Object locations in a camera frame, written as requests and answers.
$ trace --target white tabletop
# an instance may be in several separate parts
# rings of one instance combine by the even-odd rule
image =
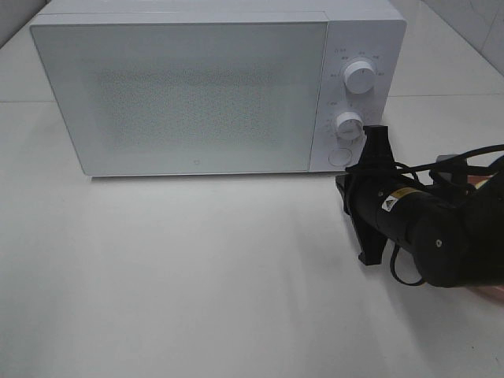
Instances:
[[[397,159],[502,143],[504,79],[399,5]],[[26,28],[0,50],[1,378],[503,376],[503,305],[357,255],[331,175],[87,178]]]

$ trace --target perforated mesh panel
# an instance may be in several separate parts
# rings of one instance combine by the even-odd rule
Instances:
[[[91,175],[308,169],[325,24],[41,27]]]

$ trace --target warning label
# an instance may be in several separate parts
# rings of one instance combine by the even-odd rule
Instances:
[[[399,199],[417,191],[417,189],[414,189],[412,187],[402,187],[401,189],[398,189],[394,193],[388,195],[388,197],[385,198],[384,203],[382,203],[381,208],[385,211],[391,212],[392,208],[399,201]]]

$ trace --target microwave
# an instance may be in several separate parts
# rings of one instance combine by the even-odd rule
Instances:
[[[405,29],[386,0],[53,0],[30,27],[89,176],[343,171]]]

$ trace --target dial knob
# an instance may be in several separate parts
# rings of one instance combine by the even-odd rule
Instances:
[[[346,67],[343,73],[348,91],[361,95],[375,85],[376,71],[368,61],[355,61]]]
[[[362,133],[362,118],[357,113],[345,112],[336,117],[335,131],[338,137],[345,140],[358,138]]]

